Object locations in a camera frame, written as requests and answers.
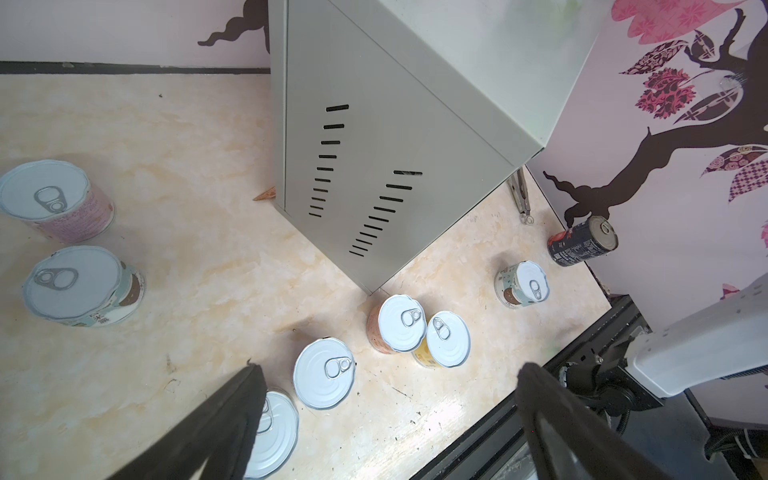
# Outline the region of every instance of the tin can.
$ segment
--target tin can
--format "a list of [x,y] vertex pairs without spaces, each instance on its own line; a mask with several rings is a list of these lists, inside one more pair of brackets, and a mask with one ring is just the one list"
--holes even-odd
[[593,215],[586,222],[549,237],[547,250],[560,266],[570,266],[616,250],[619,238],[608,220]]
[[66,326],[114,325],[144,298],[144,277],[100,247],[68,247],[41,261],[24,283],[24,303]]
[[96,237],[114,219],[114,204],[85,172],[58,160],[19,165],[0,177],[0,209],[61,243]]
[[272,475],[288,461],[298,440],[299,411],[283,390],[269,389],[244,478]]
[[419,346],[426,328],[419,302],[407,295],[392,295],[368,315],[366,334],[381,353],[407,353]]
[[547,274],[529,260],[499,270],[494,288],[499,301],[509,308],[522,308],[549,298]]
[[355,382],[355,357],[339,339],[315,340],[293,367],[293,388],[301,402],[315,410],[339,405]]
[[443,310],[429,319],[426,336],[413,351],[413,358],[431,369],[451,369],[466,362],[471,344],[466,322],[455,313]]

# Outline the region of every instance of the metal tongs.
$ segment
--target metal tongs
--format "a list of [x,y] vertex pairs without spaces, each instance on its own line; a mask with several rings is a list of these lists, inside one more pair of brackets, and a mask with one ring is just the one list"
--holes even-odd
[[528,187],[525,185],[523,167],[518,168],[509,176],[507,185],[509,185],[509,191],[511,191],[512,198],[515,199],[515,205],[517,205],[518,212],[520,212],[521,223],[524,225],[533,225],[531,204],[528,202]]

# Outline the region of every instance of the pull tab ring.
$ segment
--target pull tab ring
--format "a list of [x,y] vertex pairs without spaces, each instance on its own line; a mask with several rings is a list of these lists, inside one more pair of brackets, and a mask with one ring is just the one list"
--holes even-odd
[[326,376],[331,379],[337,379],[342,373],[352,368],[352,359],[348,356],[340,356],[326,361]]
[[531,286],[531,291],[533,291],[533,296],[536,297],[536,300],[541,300],[541,286],[538,282],[536,280],[531,280],[528,285]]
[[259,420],[259,427],[256,430],[256,434],[258,435],[260,433],[264,433],[271,428],[272,428],[272,409],[270,408],[270,400],[264,399],[264,410],[261,411],[261,420]]
[[[56,277],[62,272],[72,273],[72,280],[67,285],[57,286]],[[66,290],[78,281],[79,273],[74,268],[44,268],[35,274],[35,283],[51,290]]]
[[440,340],[447,340],[448,337],[451,336],[451,329],[439,318],[435,317],[435,319],[432,321],[432,326],[435,327],[437,337]]
[[416,322],[422,319],[422,311],[417,308],[411,308],[410,310],[406,310],[403,313],[400,313],[400,321],[402,321],[402,324],[411,327]]
[[64,210],[67,210],[67,199],[64,198],[64,191],[51,185],[50,187],[43,187],[35,192],[35,201],[40,204],[52,214],[59,214]]

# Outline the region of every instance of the marble-patterned tabletop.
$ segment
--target marble-patterned tabletop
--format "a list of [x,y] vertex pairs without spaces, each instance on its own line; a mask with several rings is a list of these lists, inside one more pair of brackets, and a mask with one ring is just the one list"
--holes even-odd
[[[533,227],[503,184],[368,297],[251,200],[272,186],[270,105],[268,76],[0,76],[0,173],[43,158],[85,169],[117,207],[86,244],[147,279],[115,326],[36,318],[21,284],[61,245],[0,216],[1,477],[105,478],[251,360],[300,412],[275,479],[408,478],[506,397],[524,362],[546,362],[608,310],[585,265],[547,255],[561,225],[530,177]],[[545,269],[551,295],[509,310],[492,280],[521,260]],[[461,315],[468,361],[431,370],[375,351],[366,317],[394,293]],[[321,412],[298,401],[291,373],[322,336],[344,341],[357,370],[350,396]]]

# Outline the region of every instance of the white can lid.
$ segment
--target white can lid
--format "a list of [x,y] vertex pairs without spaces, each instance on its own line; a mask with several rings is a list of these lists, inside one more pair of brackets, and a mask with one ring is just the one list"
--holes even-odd
[[101,308],[118,288],[120,260],[101,247],[68,247],[41,261],[24,282],[35,315],[74,319]]
[[296,359],[293,388],[311,409],[331,409],[344,400],[355,381],[355,358],[339,339],[310,343]]
[[379,331],[392,349],[410,352],[424,339],[425,317],[419,302],[407,295],[392,295],[379,311]]
[[530,260],[518,264],[518,283],[526,297],[533,302],[543,302],[549,297],[547,274],[541,267]]
[[442,366],[459,366],[469,356],[469,330],[464,320],[453,312],[437,312],[427,326],[427,347],[432,358]]
[[264,478],[288,460],[299,438],[299,412],[288,396],[267,392],[245,478]]
[[47,220],[79,205],[89,185],[85,172],[69,162],[29,162],[0,177],[0,209],[22,220]]

